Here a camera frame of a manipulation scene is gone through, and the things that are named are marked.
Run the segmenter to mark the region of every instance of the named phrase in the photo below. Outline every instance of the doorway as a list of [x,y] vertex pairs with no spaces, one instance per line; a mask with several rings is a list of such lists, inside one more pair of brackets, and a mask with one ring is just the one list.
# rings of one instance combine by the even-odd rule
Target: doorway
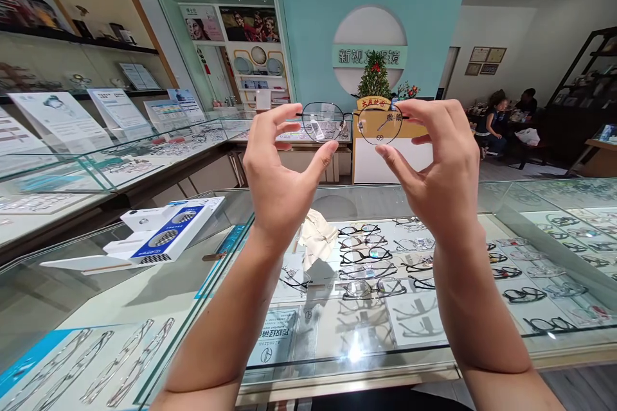
[[450,79],[452,78],[452,71],[458,58],[458,52],[460,47],[450,47],[448,49],[448,56],[445,59],[445,65],[443,67],[442,79],[439,81],[439,88],[437,88],[436,100],[445,100],[448,94],[448,86],[450,85]]

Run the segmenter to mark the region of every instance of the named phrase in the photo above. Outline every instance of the store sign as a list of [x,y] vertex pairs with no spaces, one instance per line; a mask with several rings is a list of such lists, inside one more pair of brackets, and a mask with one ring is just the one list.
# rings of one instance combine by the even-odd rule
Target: store sign
[[407,62],[406,46],[389,45],[349,45],[332,46],[332,67],[364,67],[368,53],[375,50],[381,53],[389,69],[404,69]]

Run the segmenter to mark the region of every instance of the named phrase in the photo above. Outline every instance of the eyeglass stand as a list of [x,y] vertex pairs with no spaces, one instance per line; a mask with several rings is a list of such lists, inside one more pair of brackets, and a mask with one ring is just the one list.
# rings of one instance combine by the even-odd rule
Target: eyeglass stand
[[40,265],[93,275],[174,262],[223,200],[224,197],[176,201],[159,209],[128,212],[122,220],[134,232],[123,241],[107,244],[103,248],[107,255],[54,260]]

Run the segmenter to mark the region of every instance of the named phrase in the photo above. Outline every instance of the glass countertop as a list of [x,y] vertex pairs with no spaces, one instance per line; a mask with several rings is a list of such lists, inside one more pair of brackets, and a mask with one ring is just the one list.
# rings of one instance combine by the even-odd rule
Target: glass countertop
[[[617,181],[603,181],[611,193],[617,193]],[[480,184],[478,218],[487,232],[492,267],[496,275],[502,275],[504,268],[514,270],[514,276],[497,279],[497,287],[502,293],[522,287],[546,292],[538,301],[508,303],[538,368],[617,358],[617,319],[613,317],[617,310],[617,249],[613,251],[617,200],[566,210],[546,198],[558,188],[550,187],[551,183],[562,184]],[[534,191],[537,187],[544,191]],[[217,219],[204,226],[174,263],[96,276],[39,266],[50,259],[101,253],[110,241],[130,234],[126,226],[115,225],[5,268],[0,287],[5,291],[6,322],[0,328],[4,339],[0,347],[3,378],[14,378],[14,384],[5,380],[12,387],[0,388],[0,409],[27,383],[23,380],[36,374],[43,360],[48,361],[79,334],[85,335],[84,331],[89,331],[89,338],[77,351],[107,331],[114,334],[105,347],[105,358],[95,358],[91,371],[75,383],[80,392],[93,383],[124,342],[148,328],[118,377],[94,401],[104,405],[111,399],[125,369],[138,361],[148,342],[164,332],[151,361],[122,402],[132,409],[147,408],[162,387],[186,332],[246,242],[253,219],[248,190],[214,191],[203,197],[219,195],[225,200]],[[309,233],[301,239],[299,230],[289,245],[237,404],[298,398],[308,390],[319,395],[459,378],[431,288],[429,258],[434,241],[420,222],[410,220],[413,212],[400,186],[322,187],[317,189],[312,208],[325,217],[333,235],[320,241]],[[378,240],[388,253],[374,249],[372,255],[386,258],[377,262],[369,257],[361,261],[369,267],[361,269],[345,265],[341,256],[349,243],[338,234],[345,227],[363,225],[372,230],[370,239]],[[357,250],[367,254],[369,248]],[[420,271],[408,272],[411,265]],[[538,278],[547,268],[553,272]],[[392,295],[349,298],[350,282],[361,279],[373,287],[384,274],[393,278],[386,280]],[[285,284],[291,279],[307,282],[306,289]],[[524,320],[556,317],[571,328],[547,335]],[[47,346],[43,353],[42,345]],[[71,400],[78,403],[81,396],[75,393],[58,401],[57,406],[64,408],[57,409],[77,409],[71,407]]]

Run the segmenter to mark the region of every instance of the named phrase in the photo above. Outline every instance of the white wall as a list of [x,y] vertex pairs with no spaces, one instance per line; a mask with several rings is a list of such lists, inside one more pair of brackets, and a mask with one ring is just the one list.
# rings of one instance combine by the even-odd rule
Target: white wall
[[[521,87],[512,76],[535,14],[535,8],[462,6],[451,44],[460,47],[460,52],[446,97],[456,98],[468,107],[476,98],[486,99],[503,89],[509,99],[517,100],[531,86]],[[474,46],[507,48],[495,75],[465,75]]]
[[534,87],[545,106],[589,34],[617,26],[617,0],[561,0],[538,9],[524,40],[511,86]]

